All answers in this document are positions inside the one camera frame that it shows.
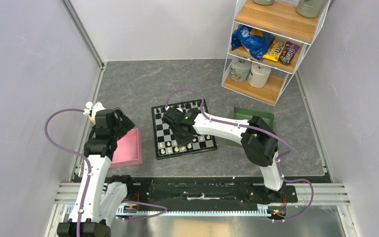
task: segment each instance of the green bin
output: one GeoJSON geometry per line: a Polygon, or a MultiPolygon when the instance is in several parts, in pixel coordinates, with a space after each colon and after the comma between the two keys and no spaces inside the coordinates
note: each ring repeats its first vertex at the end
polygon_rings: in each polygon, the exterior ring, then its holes
{"type": "MultiPolygon", "coordinates": [[[[233,119],[250,120],[253,116],[261,117],[268,124],[268,126],[274,130],[274,114],[273,113],[263,112],[259,110],[250,110],[250,109],[245,109],[241,107],[234,107],[233,109],[233,119]]],[[[242,147],[242,145],[233,141],[228,141],[228,144],[234,147],[242,147]]]]}

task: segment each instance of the wooden shelf board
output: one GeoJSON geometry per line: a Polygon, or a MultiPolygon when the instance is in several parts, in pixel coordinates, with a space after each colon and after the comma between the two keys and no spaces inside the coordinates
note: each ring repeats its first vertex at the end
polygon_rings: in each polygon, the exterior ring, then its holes
{"type": "Polygon", "coordinates": [[[303,17],[296,12],[296,6],[280,1],[263,6],[247,0],[235,21],[311,43],[318,19],[303,17]]]}
{"type": "Polygon", "coordinates": [[[275,105],[283,83],[283,78],[270,75],[265,86],[262,88],[255,88],[249,84],[248,80],[244,82],[236,82],[230,79],[230,77],[227,77],[223,83],[223,86],[244,95],[248,95],[258,100],[275,105]]]}
{"type": "MultiPolygon", "coordinates": [[[[276,37],[275,39],[278,42],[281,42],[281,43],[285,43],[285,42],[288,41],[286,38],[283,38],[283,37],[276,37]]],[[[297,61],[299,60],[300,52],[302,50],[303,44],[299,44],[298,42],[292,42],[292,43],[297,44],[298,46],[300,46],[300,48],[296,52],[296,55],[294,55],[294,58],[291,61],[290,65],[284,65],[280,61],[274,62],[274,61],[269,60],[269,59],[263,59],[262,62],[260,62],[256,58],[252,57],[251,54],[248,51],[246,51],[245,47],[243,47],[243,46],[241,46],[241,47],[239,47],[239,48],[237,48],[235,50],[231,50],[230,49],[229,52],[234,52],[234,53],[239,54],[239,55],[241,55],[243,57],[249,58],[249,59],[251,59],[251,60],[253,60],[253,61],[257,62],[257,63],[265,64],[267,66],[275,67],[275,68],[281,69],[283,71],[286,71],[286,72],[289,72],[289,73],[293,73],[294,69],[296,68],[297,61]]]]}

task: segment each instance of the wall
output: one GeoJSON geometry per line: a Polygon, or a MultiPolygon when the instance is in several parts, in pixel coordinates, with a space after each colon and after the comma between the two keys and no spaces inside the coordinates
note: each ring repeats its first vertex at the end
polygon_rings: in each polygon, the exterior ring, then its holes
{"type": "Polygon", "coordinates": [[[72,0],[105,61],[226,58],[236,0],[72,0]]]}
{"type": "MultiPolygon", "coordinates": [[[[0,0],[0,237],[43,236],[73,156],[46,140],[54,111],[83,108],[98,68],[58,0],[0,0]]],[[[84,117],[55,117],[50,135],[76,148],[84,117]]]]}
{"type": "Polygon", "coordinates": [[[336,1],[301,66],[332,176],[379,236],[379,1],[336,1]]]}

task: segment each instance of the gray stone surface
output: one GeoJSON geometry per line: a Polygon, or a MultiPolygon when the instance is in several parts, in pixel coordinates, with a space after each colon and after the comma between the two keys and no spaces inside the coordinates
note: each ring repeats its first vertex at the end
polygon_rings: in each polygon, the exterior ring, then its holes
{"type": "MultiPolygon", "coordinates": [[[[201,91],[209,112],[216,116],[230,118],[234,106],[274,113],[276,134],[295,148],[282,160],[284,174],[323,175],[296,81],[289,84],[274,107],[221,87],[224,63],[222,59],[109,62],[98,100],[106,108],[121,107],[134,121],[142,135],[143,164],[110,169],[108,175],[261,176],[259,167],[248,161],[242,148],[229,146],[222,138],[216,138],[216,151],[156,160],[150,108],[165,104],[168,95],[181,88],[201,91]]],[[[171,103],[197,98],[191,92],[179,92],[171,103]]],[[[280,151],[285,150],[280,144],[280,151]]]]}

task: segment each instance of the pink bin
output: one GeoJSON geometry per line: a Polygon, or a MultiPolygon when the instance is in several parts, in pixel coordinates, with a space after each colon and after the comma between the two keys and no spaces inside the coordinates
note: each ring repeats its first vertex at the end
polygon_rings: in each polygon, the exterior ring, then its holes
{"type": "Polygon", "coordinates": [[[110,168],[143,163],[142,137],[137,128],[131,129],[124,137],[117,141],[110,168]]]}

